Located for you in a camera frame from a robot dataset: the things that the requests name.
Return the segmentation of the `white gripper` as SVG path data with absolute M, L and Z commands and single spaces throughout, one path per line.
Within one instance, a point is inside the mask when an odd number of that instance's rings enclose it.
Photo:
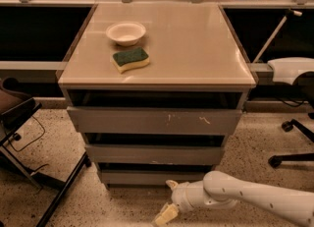
M 171 189 L 172 203 L 165 203 L 152 221 L 154 227 L 162 227 L 175 219 L 179 212 L 189 212 L 206 206 L 208 195 L 204 191 L 203 182 L 183 182 L 167 180 L 166 185 Z

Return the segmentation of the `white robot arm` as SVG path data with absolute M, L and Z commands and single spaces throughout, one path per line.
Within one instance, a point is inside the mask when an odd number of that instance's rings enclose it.
M 314 194 L 304 191 L 247 182 L 220 171 L 207 173 L 201 181 L 177 183 L 167 180 L 172 190 L 171 203 L 166 203 L 152 221 L 165 226 L 180 212 L 204 207 L 231 208 L 244 201 L 300 227 L 314 227 Z

